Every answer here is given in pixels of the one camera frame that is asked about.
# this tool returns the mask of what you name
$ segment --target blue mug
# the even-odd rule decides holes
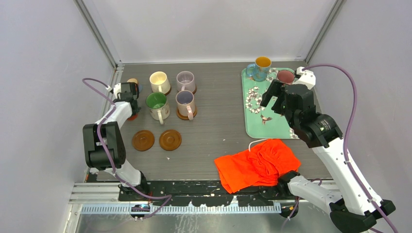
[[[255,63],[246,67],[246,75],[253,77],[256,82],[261,82],[266,79],[269,74],[272,61],[267,57],[258,57]]]

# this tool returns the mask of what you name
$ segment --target orange towel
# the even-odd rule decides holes
[[[215,159],[222,186],[229,193],[249,186],[274,186],[277,178],[297,169],[300,161],[279,139],[268,139],[249,150]]]

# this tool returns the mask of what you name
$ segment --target green mug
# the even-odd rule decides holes
[[[170,106],[165,94],[161,92],[151,93],[146,99],[146,105],[150,109],[150,115],[163,125],[163,120],[170,115]]]

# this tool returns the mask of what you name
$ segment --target white mug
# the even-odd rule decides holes
[[[188,90],[191,93],[196,92],[196,83],[194,82],[194,75],[190,71],[182,71],[176,76],[177,91]]]
[[[149,107],[150,115],[163,125],[163,120],[170,115],[170,106],[165,94],[161,92],[151,93],[146,99],[146,104]]]
[[[193,120],[193,114],[196,110],[193,93],[188,90],[179,91],[176,95],[176,102],[180,115],[188,117],[189,120]]]
[[[168,93],[170,93],[170,83],[169,80],[167,78],[167,75],[162,72],[162,71],[158,71],[153,73],[150,76],[150,86],[152,87],[152,91],[153,92],[161,92],[165,95],[167,95]]]

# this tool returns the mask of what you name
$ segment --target cream mug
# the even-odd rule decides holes
[[[193,120],[196,105],[194,104],[194,95],[188,90],[180,91],[176,95],[177,110],[179,114]]]
[[[150,76],[150,86],[152,87],[153,92],[161,92],[165,95],[170,93],[171,87],[167,75],[162,72],[158,71],[153,73]]]

